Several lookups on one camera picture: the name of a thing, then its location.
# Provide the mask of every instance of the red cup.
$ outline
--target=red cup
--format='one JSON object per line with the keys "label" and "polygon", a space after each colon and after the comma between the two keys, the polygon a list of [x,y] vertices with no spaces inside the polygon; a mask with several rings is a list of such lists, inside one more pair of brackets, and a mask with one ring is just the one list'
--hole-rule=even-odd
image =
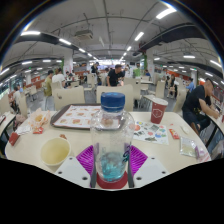
{"label": "red cup", "polygon": [[163,119],[163,114],[166,110],[168,102],[160,99],[154,98],[152,100],[152,113],[151,113],[151,122],[154,124],[160,124]]}

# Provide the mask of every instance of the food container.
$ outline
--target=food container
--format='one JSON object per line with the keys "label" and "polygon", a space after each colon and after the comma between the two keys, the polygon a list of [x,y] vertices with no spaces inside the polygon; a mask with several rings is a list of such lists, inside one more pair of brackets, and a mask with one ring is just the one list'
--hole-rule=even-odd
{"label": "food container", "polygon": [[61,165],[71,154],[68,140],[57,137],[48,140],[41,148],[41,160],[47,166]]}

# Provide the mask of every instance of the water bottle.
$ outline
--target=water bottle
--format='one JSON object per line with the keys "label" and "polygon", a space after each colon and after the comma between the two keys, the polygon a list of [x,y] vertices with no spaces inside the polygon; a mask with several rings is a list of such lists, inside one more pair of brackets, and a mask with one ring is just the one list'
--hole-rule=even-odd
{"label": "water bottle", "polygon": [[124,105],[124,94],[103,93],[101,109],[93,115],[90,125],[96,171],[109,183],[123,177],[134,135],[135,122],[124,111]]}

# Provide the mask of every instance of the blue bottle cap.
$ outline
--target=blue bottle cap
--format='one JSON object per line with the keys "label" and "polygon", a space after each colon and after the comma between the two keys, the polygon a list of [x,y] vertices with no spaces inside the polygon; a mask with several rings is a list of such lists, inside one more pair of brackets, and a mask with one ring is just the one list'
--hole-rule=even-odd
{"label": "blue bottle cap", "polygon": [[123,93],[102,93],[101,107],[107,112],[117,112],[124,109],[125,95]]}

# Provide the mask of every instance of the cafeteria table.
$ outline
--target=cafeteria table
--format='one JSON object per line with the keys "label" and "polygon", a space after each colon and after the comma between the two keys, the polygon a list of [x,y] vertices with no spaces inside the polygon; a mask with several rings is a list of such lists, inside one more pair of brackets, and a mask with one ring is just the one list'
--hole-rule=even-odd
{"label": "cafeteria table", "polygon": [[207,114],[206,114],[206,116],[209,117],[210,120],[212,121],[212,123],[215,125],[215,128],[213,129],[212,134],[206,143],[206,147],[208,148],[212,139],[214,138],[214,135],[215,135],[217,129],[219,129],[222,132],[222,134],[224,135],[224,123],[222,123],[222,116],[220,116],[218,119],[215,119],[214,117],[209,116]]}
{"label": "cafeteria table", "polygon": [[[150,122],[150,112],[131,112],[130,114],[133,116],[135,121]],[[28,119],[22,124],[22,126],[26,125],[28,125]],[[194,140],[198,146],[201,146],[207,151],[201,139],[188,126],[188,124],[178,114],[165,112],[161,125],[165,125],[167,127],[169,145],[160,145],[135,139],[133,139],[132,145],[139,148],[148,157],[156,157],[170,174],[197,164],[196,158],[180,154],[180,140],[174,140],[169,132],[169,129],[172,128],[180,136]],[[181,126],[189,127],[189,134],[183,132]],[[43,125],[43,128],[43,134],[35,135],[30,132],[28,134],[21,135],[14,146],[11,146],[11,144],[8,143],[5,149],[6,157],[9,160],[30,164],[47,172],[55,173],[59,167],[48,167],[42,163],[40,158],[41,147],[46,141],[64,134],[71,144],[72,156],[77,156],[88,146],[92,145],[89,130],[54,128],[49,123]]]}
{"label": "cafeteria table", "polygon": [[7,140],[9,140],[9,135],[6,130],[8,126],[15,120],[16,116],[14,114],[11,114],[10,112],[4,113],[3,115],[6,116],[6,120],[4,120],[0,125],[0,137],[4,133]]}

